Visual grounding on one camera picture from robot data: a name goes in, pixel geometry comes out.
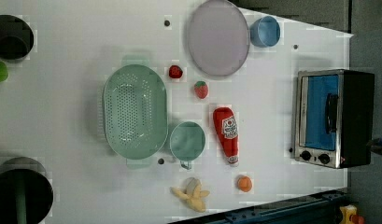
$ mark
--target tabletop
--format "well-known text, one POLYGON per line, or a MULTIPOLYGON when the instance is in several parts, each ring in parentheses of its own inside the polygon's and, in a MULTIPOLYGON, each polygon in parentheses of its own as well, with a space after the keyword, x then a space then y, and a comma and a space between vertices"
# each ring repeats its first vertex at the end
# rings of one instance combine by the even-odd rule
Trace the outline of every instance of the tabletop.
MULTIPOLYGON (((195 66, 186 45, 187 21, 203 2, 0 1, 0 14, 23 18, 35 32, 32 52, 21 63, 7 63, 9 78, 0 83, 0 164, 26 156, 45 166, 54 189, 45 223, 166 223, 347 186, 346 169, 295 161, 289 148, 298 71, 348 68, 351 35, 277 18, 282 36, 276 46, 250 45, 235 74, 211 77, 195 66), (161 76, 170 127, 190 120, 205 130, 205 150, 191 170, 180 167, 167 144, 139 170, 128 169, 109 147, 103 88, 127 63, 147 63, 161 76), (172 64, 184 70, 181 80, 168 77, 172 64), (198 80, 209 86, 204 100, 192 92, 198 80), (215 133, 212 113, 220 105, 235 113, 238 167, 226 163, 215 133), (252 179, 251 192, 235 187, 240 175, 252 179), (191 177, 211 192, 205 213, 170 191, 184 189, 191 177)), ((265 16, 241 11, 248 26, 265 16)))

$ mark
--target ketchup bottle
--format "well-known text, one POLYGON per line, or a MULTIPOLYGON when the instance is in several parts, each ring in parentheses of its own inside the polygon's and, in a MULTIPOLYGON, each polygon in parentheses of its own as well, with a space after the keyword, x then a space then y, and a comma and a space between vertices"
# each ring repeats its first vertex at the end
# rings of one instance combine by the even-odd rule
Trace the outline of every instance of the ketchup bottle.
POLYGON ((233 111, 228 107, 220 107, 214 111, 213 119, 228 163, 238 166, 238 133, 233 111))

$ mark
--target small orange ball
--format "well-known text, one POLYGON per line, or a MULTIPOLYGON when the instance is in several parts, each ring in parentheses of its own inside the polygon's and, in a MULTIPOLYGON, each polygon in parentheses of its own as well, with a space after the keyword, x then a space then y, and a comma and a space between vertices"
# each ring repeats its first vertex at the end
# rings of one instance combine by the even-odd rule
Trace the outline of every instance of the small orange ball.
POLYGON ((252 189, 252 182, 248 176, 242 176, 237 182, 237 187, 244 192, 249 192, 252 189))

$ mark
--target toaster oven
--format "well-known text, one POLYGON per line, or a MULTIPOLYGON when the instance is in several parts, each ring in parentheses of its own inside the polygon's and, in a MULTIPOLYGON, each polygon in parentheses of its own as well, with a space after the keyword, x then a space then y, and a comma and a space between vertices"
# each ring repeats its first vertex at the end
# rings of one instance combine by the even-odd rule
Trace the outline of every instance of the toaster oven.
POLYGON ((369 73, 299 72, 295 160, 332 168, 369 164, 374 89, 369 73))

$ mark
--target plate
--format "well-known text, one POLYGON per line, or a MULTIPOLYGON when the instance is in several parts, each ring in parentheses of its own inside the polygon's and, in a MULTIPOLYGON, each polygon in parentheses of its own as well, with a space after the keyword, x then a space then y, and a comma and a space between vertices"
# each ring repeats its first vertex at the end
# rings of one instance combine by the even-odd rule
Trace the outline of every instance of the plate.
POLYGON ((241 11, 225 0, 210 0, 193 13, 188 47, 196 65, 212 76, 235 73, 246 61, 249 30, 241 11))

